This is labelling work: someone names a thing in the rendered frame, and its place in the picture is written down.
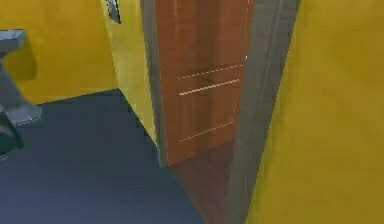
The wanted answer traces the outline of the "brown wooden room door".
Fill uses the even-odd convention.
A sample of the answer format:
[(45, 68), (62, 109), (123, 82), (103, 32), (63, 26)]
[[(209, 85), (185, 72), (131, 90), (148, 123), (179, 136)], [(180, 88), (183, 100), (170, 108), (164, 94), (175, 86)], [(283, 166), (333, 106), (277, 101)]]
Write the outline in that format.
[(254, 0), (155, 0), (166, 162), (234, 139)]

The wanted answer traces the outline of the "grey door frame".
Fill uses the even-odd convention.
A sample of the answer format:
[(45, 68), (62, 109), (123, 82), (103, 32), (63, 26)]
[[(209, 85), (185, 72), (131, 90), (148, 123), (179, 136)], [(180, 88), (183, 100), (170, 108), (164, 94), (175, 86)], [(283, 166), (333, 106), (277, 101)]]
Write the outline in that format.
[(169, 165), (155, 0), (140, 0), (159, 164), (175, 174), (202, 217), (181, 224), (245, 224), (301, 2), (254, 0), (234, 139)]

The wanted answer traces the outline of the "grey pedestal table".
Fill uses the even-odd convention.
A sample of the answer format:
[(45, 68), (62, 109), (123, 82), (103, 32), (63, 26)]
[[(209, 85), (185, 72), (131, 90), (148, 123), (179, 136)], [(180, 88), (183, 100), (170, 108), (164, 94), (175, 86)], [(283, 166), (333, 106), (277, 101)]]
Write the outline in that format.
[(0, 106), (15, 126), (33, 123), (42, 117), (42, 108), (23, 96), (4, 65), (4, 58), (18, 50), (25, 38), (23, 29), (0, 30)]

